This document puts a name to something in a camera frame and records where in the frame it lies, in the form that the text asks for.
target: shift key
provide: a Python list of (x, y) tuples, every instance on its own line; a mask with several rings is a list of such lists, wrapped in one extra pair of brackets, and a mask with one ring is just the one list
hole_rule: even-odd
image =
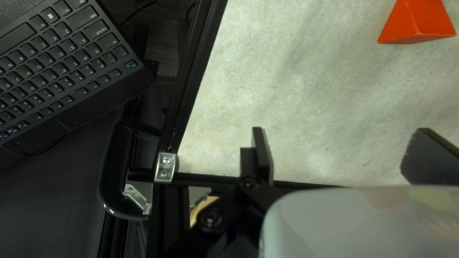
[(88, 6), (70, 17), (67, 20), (67, 24), (70, 25), (73, 30), (76, 30), (97, 17), (99, 17), (99, 15), (94, 8), (92, 8), (92, 6)]

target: black plastic part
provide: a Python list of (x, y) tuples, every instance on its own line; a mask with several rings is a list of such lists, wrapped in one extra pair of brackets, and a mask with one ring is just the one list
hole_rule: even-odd
[(118, 121), (113, 128), (101, 169), (98, 195), (106, 210), (122, 219), (147, 220), (148, 215), (123, 195), (128, 168), (132, 163), (135, 137), (159, 137), (160, 130), (142, 122)]
[(418, 129), (400, 166), (411, 184), (459, 185), (459, 149), (429, 128)]

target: spacebar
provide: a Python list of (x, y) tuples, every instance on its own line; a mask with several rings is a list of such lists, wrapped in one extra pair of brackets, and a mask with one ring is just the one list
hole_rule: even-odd
[(34, 30), (27, 23), (23, 23), (16, 29), (8, 32), (8, 34), (0, 38), (0, 55), (3, 55), (5, 52), (34, 34)]

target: black handle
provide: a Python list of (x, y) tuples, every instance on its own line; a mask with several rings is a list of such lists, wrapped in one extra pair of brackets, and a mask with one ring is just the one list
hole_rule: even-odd
[(143, 210), (123, 195), (128, 168), (132, 161), (135, 137), (158, 138), (161, 131), (134, 120), (120, 120), (113, 127), (98, 184), (98, 196), (105, 209), (116, 217), (147, 220)]

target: keyboard key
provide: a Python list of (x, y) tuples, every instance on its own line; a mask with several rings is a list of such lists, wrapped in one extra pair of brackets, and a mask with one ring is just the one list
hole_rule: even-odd
[(61, 86), (59, 86), (59, 84), (53, 83), (53, 84), (50, 85), (50, 91), (51, 91), (54, 95), (56, 95), (56, 94), (59, 94), (59, 93), (63, 92), (64, 89), (63, 89)]
[(10, 70), (11, 68), (15, 67), (16, 64), (13, 63), (8, 57), (3, 57), (0, 59), (0, 67), (2, 67), (5, 70)]
[(43, 116), (40, 113), (35, 113), (32, 116), (30, 116), (30, 118), (32, 118), (32, 120), (38, 121), (38, 120), (42, 119)]
[(48, 30), (47, 32), (43, 33), (43, 38), (50, 42), (51, 44), (53, 43), (56, 43), (57, 41), (59, 41), (61, 38), (59, 38), (59, 36), (57, 36), (57, 34), (52, 30)]
[(64, 64), (69, 67), (70, 69), (74, 69), (74, 68), (77, 68), (80, 63), (78, 63), (77, 60), (75, 60), (74, 57), (69, 57), (67, 59), (64, 60)]
[(91, 75), (93, 75), (95, 73), (94, 70), (92, 69), (92, 67), (89, 66), (89, 65), (85, 65), (85, 66), (81, 67), (80, 71), (85, 77), (91, 76)]
[(29, 101), (34, 104), (35, 106), (36, 105), (39, 105), (41, 103), (43, 103), (43, 100), (37, 95), (37, 94), (34, 94), (32, 95), (30, 98), (29, 98)]
[(86, 47), (86, 50), (89, 52), (90, 55), (92, 56), (96, 56), (100, 53), (102, 53), (102, 50), (96, 45), (96, 43), (94, 44), (90, 44), (89, 46)]
[(113, 71), (108, 73), (108, 76), (110, 76), (110, 78), (112, 78), (112, 79), (116, 78), (116, 77), (118, 77), (120, 75), (121, 75), (121, 72), (118, 69), (115, 69), (115, 70), (113, 70)]
[(11, 95), (10, 93), (6, 93), (0, 98), (4, 103), (11, 105), (13, 103), (16, 103), (17, 99)]
[(20, 106), (23, 110), (31, 110), (34, 106), (30, 104), (29, 101), (21, 101), (18, 103), (18, 106)]
[(5, 109), (8, 105), (3, 101), (0, 101), (0, 109)]
[(116, 47), (115, 49), (113, 49), (113, 52), (115, 52), (115, 55), (118, 58), (123, 58), (128, 55), (128, 52), (123, 46)]
[(61, 42), (61, 47), (67, 53), (73, 52), (75, 49), (77, 49), (77, 46), (70, 39), (66, 39), (63, 42)]
[(59, 1), (54, 4), (54, 10), (58, 12), (61, 16), (66, 16), (67, 14), (71, 13), (72, 10), (64, 1)]
[(39, 72), (45, 67), (37, 59), (33, 59), (28, 63), (28, 65), (34, 72)]
[(78, 83), (78, 82), (84, 80), (84, 76), (79, 71), (75, 71), (75, 72), (69, 74), (69, 77), (75, 83)]
[(92, 82), (88, 84), (86, 87), (88, 87), (89, 90), (94, 90), (94, 89), (97, 89), (99, 85), (97, 84), (97, 82)]
[(110, 78), (108, 76), (106, 76), (106, 75), (104, 75), (104, 76), (100, 77), (99, 79), (97, 79), (97, 82), (99, 83), (99, 85), (103, 85), (103, 84), (105, 84), (105, 83), (107, 83), (109, 81), (110, 81)]
[(137, 66), (137, 63), (134, 60), (131, 60), (131, 61), (126, 63), (126, 67), (129, 68), (129, 69), (132, 69), (132, 68), (134, 68), (136, 66)]
[(20, 67), (17, 72), (19, 73), (20, 76), (23, 78), (28, 78), (32, 76), (33, 72), (27, 67), (27, 66), (22, 66)]
[(100, 71), (105, 68), (104, 62), (100, 58), (91, 62), (92, 67), (94, 67), (97, 71)]
[(46, 66), (53, 64), (55, 61), (48, 53), (40, 55), (38, 60), (40, 60), (40, 62)]
[(57, 74), (51, 69), (44, 71), (42, 74), (43, 77), (49, 82), (54, 79), (57, 79)]
[(84, 34), (88, 36), (89, 39), (95, 39), (100, 35), (104, 34), (109, 30), (108, 26), (102, 20), (90, 25), (89, 27), (85, 28)]
[(59, 108), (63, 107), (64, 105), (60, 102), (54, 102), (52, 105), (51, 105), (51, 108), (53, 110), (58, 110)]
[(29, 43), (23, 45), (20, 49), (22, 53), (24, 53), (27, 57), (31, 57), (37, 54), (37, 51)]
[(88, 90), (87, 90), (86, 88), (84, 88), (84, 87), (81, 88), (81, 89), (79, 89), (79, 90), (77, 90), (77, 95), (78, 95), (78, 96), (83, 96), (83, 95), (85, 95), (86, 93), (88, 93)]
[(25, 127), (28, 127), (29, 124), (26, 122), (26, 121), (20, 121), (19, 123), (16, 124), (16, 126), (19, 128), (19, 129), (22, 129), (22, 128), (25, 128)]
[(32, 25), (32, 27), (34, 29), (36, 29), (36, 30), (42, 30), (42, 29), (48, 27), (48, 25), (40, 17), (40, 15), (37, 15), (37, 16), (33, 17), (32, 19), (30, 19), (30, 25)]
[(22, 62), (24, 62), (27, 58), (19, 51), (13, 51), (10, 55), (9, 55), (10, 59), (13, 60), (13, 62), (15, 62), (16, 64), (20, 64)]
[(11, 114), (13, 114), (13, 116), (15, 116), (15, 117), (24, 114), (24, 110), (20, 109), (18, 106), (13, 106), (13, 107), (11, 107), (10, 109), (8, 109), (8, 111), (9, 111)]
[(0, 118), (5, 122), (9, 122), (14, 119), (14, 116), (11, 115), (9, 112), (5, 111), (0, 113)]
[(53, 68), (54, 71), (56, 71), (56, 73), (59, 75), (64, 75), (68, 72), (67, 67), (65, 67), (63, 63), (58, 63)]
[(54, 94), (52, 94), (48, 89), (42, 89), (38, 92), (38, 95), (44, 100), (50, 99), (54, 96)]
[(34, 34), (35, 31), (27, 23), (23, 23), (16, 29), (10, 31), (5, 36), (0, 38), (0, 55), (3, 55), (5, 52), (17, 44), (23, 42), (24, 40), (30, 38)]
[(32, 78), (32, 83), (35, 84), (35, 86), (42, 87), (48, 84), (48, 81), (45, 80), (45, 78), (41, 77), (40, 75), (37, 75)]
[(91, 59), (91, 57), (88, 55), (88, 53), (86, 53), (86, 51), (84, 51), (84, 50), (80, 50), (80, 51), (76, 52), (75, 53), (75, 58), (80, 63), (84, 63), (84, 62), (88, 61), (89, 59)]
[(20, 82), (23, 81), (22, 77), (19, 76), (19, 74), (15, 73), (15, 72), (7, 74), (6, 75), (6, 79), (8, 81), (12, 82), (13, 84), (17, 84), (17, 83), (20, 83)]
[(114, 57), (111, 52), (104, 54), (102, 56), (102, 59), (104, 60), (106, 64), (113, 64), (117, 60), (116, 57)]
[(63, 103), (65, 103), (65, 104), (68, 104), (68, 103), (70, 103), (70, 102), (73, 101), (73, 98), (72, 98), (71, 96), (67, 96), (67, 97), (61, 99), (61, 101), (62, 101)]
[(84, 44), (88, 43), (88, 39), (81, 32), (74, 35), (72, 40), (79, 46), (83, 46)]
[(54, 59), (61, 59), (63, 58), (64, 56), (66, 56), (67, 54), (64, 52), (64, 50), (62, 50), (61, 47), (59, 46), (55, 46), (53, 48), (50, 49), (50, 54), (54, 57)]
[(102, 39), (100, 39), (98, 41), (99, 43), (99, 46), (103, 49), (103, 50), (107, 50), (111, 47), (113, 47), (114, 45), (118, 44), (119, 41), (118, 39), (115, 37), (115, 35), (113, 35), (113, 33), (110, 33), (108, 34), (107, 36), (103, 37)]
[(22, 90), (21, 88), (19, 88), (19, 87), (17, 87), (14, 90), (12, 90), (11, 93), (17, 99), (22, 99), (23, 97), (27, 96), (27, 93), (24, 90)]
[(64, 22), (61, 22), (60, 24), (54, 26), (54, 30), (62, 38), (72, 33), (72, 31), (67, 27), (67, 25)]
[(94, 8), (88, 6), (74, 14), (72, 17), (68, 18), (67, 23), (73, 30), (76, 30), (88, 22), (96, 19), (97, 17), (99, 17), (99, 15), (94, 10)]
[(75, 85), (68, 77), (64, 77), (64, 78), (60, 79), (59, 83), (62, 86), (64, 86), (65, 88), (70, 88), (70, 87)]
[(9, 134), (16, 133), (17, 131), (19, 131), (19, 129), (17, 129), (15, 126), (11, 126), (10, 128), (6, 129), (6, 132)]
[(43, 49), (49, 46), (48, 43), (41, 37), (36, 37), (35, 39), (33, 39), (32, 45), (34, 46), (34, 48), (38, 49), (38, 51), (42, 51)]
[(40, 110), (40, 112), (41, 112), (44, 116), (47, 116), (47, 115), (53, 113), (52, 109), (50, 109), (49, 107), (46, 107), (46, 108)]
[(51, 8), (44, 10), (41, 15), (48, 23), (55, 23), (59, 20), (59, 16)]
[(11, 88), (12, 86), (13, 86), (13, 84), (8, 82), (7, 80), (5, 80), (3, 78), (0, 79), (0, 89), (7, 90), (7, 89)]

